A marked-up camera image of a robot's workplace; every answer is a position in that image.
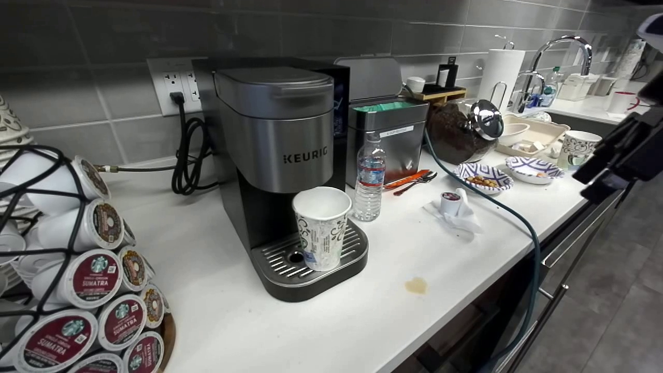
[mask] black cable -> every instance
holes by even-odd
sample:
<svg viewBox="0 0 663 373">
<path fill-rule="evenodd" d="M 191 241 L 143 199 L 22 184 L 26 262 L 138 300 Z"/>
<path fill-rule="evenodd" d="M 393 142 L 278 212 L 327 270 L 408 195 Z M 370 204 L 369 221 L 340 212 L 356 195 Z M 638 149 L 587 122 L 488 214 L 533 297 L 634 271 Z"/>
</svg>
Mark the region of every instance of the black cable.
<svg viewBox="0 0 663 373">
<path fill-rule="evenodd" d="M 191 195 L 191 192 L 195 192 L 199 188 L 217 186 L 220 183 L 200 184 L 202 161 L 213 151 L 211 137 L 206 132 L 205 122 L 199 121 L 199 119 L 186 121 L 186 117 L 185 117 L 185 96 L 183 94 L 169 94 L 169 98 L 178 106 L 178 112 L 180 112 L 180 148 L 175 151 L 175 164 L 174 164 L 174 170 L 172 170 L 169 188 L 175 195 Z M 189 148 L 191 148 L 193 134 L 197 130 L 202 130 L 202 142 L 200 142 L 200 149 L 199 149 L 197 157 L 191 161 Z"/>
<path fill-rule="evenodd" d="M 533 280 L 531 280 L 531 287 L 528 287 L 528 307 L 523 310 L 523 322 L 519 323 L 519 330 L 515 332 L 515 335 L 502 349 L 496 350 L 491 360 L 486 360 L 481 370 L 495 370 L 495 364 L 499 362 L 499 358 L 504 358 L 508 352 L 511 352 L 519 340 L 523 338 L 531 322 L 533 322 L 533 313 L 535 313 L 535 307 L 537 307 L 537 287 L 539 287 L 539 278 L 540 278 L 540 242 L 539 242 L 539 236 L 537 236 L 537 230 L 533 227 L 533 224 L 521 217 L 515 209 L 504 206 L 502 200 L 485 195 L 483 191 L 475 188 L 473 184 L 468 184 L 465 181 L 461 181 L 455 171 L 452 171 L 449 167 L 443 165 L 443 161 L 436 157 L 434 149 L 432 149 L 432 140 L 429 137 L 429 130 L 423 132 L 425 134 L 425 142 L 434 160 L 434 164 L 445 171 L 449 175 L 455 183 L 464 184 L 465 188 L 475 191 L 476 195 L 485 197 L 486 200 L 491 200 L 492 206 L 506 209 L 508 214 L 511 214 L 515 220 L 521 221 L 521 226 L 528 230 L 528 236 L 533 239 Z"/>
</svg>

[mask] small bowl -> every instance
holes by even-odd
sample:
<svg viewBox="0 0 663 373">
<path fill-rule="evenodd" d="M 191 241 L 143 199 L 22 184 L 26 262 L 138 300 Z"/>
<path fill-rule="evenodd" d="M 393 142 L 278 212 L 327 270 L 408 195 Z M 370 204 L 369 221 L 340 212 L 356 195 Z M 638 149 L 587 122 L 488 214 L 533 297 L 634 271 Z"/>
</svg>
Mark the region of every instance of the small bowl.
<svg viewBox="0 0 663 373">
<path fill-rule="evenodd" d="M 455 177 L 485 195 L 499 195 L 511 186 L 511 178 L 486 164 L 460 164 Z"/>
<path fill-rule="evenodd" d="M 506 167 L 514 178 L 528 184 L 551 184 L 561 177 L 560 167 L 540 157 L 508 157 Z"/>
</svg>

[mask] coffee maker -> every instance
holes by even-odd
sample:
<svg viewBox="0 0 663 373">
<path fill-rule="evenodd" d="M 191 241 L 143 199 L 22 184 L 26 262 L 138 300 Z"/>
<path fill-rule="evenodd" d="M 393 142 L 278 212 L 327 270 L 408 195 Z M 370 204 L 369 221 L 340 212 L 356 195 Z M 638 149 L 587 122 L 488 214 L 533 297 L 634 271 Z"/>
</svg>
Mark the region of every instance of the coffee maker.
<svg viewBox="0 0 663 373">
<path fill-rule="evenodd" d="M 351 278 L 369 241 L 348 224 L 334 271 L 304 266 L 292 197 L 334 175 L 334 79 L 288 64 L 197 62 L 206 130 L 234 178 L 222 200 L 264 291 L 307 300 Z"/>
</svg>

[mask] white countertop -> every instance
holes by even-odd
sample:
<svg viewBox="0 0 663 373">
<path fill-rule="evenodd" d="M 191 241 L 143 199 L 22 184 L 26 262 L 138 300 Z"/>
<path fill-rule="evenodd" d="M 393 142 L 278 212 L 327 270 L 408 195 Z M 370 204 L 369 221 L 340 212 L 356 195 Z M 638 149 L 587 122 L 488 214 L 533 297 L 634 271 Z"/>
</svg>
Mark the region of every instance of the white countertop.
<svg viewBox="0 0 663 373">
<path fill-rule="evenodd" d="M 643 86 L 645 82 L 630 82 L 626 90 L 640 91 Z M 606 112 L 606 102 L 608 96 L 587 96 L 579 102 L 554 100 L 551 108 L 544 108 L 544 112 L 616 127 L 626 119 L 626 114 Z"/>
<path fill-rule="evenodd" d="M 222 207 L 220 192 L 169 192 L 169 171 L 110 177 L 138 250 L 157 270 L 178 340 L 169 373 L 392 370 L 531 249 L 531 239 L 495 207 L 470 197 L 485 233 L 475 242 L 449 234 L 423 207 L 447 188 L 439 171 L 402 197 L 385 195 L 369 234 L 365 271 L 304 303 L 271 298 Z M 499 200 L 539 234 L 582 206 L 566 177 L 551 186 L 515 183 Z M 425 294 L 406 281 L 421 278 Z"/>
</svg>

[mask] spoon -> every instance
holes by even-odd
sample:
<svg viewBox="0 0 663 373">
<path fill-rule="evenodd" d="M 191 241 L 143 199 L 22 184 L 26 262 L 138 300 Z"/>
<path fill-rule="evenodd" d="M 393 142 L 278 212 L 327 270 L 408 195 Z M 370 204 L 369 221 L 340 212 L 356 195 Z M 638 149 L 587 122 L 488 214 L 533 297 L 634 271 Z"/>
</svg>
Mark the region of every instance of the spoon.
<svg viewBox="0 0 663 373">
<path fill-rule="evenodd" d="M 423 178 L 417 178 L 412 184 L 395 191 L 393 195 L 402 195 L 402 192 L 410 191 L 415 184 L 419 184 L 419 183 L 429 183 L 429 181 L 432 181 L 434 177 L 436 177 L 436 171 L 431 171 L 431 175 L 427 175 L 427 177 L 423 177 Z"/>
</svg>

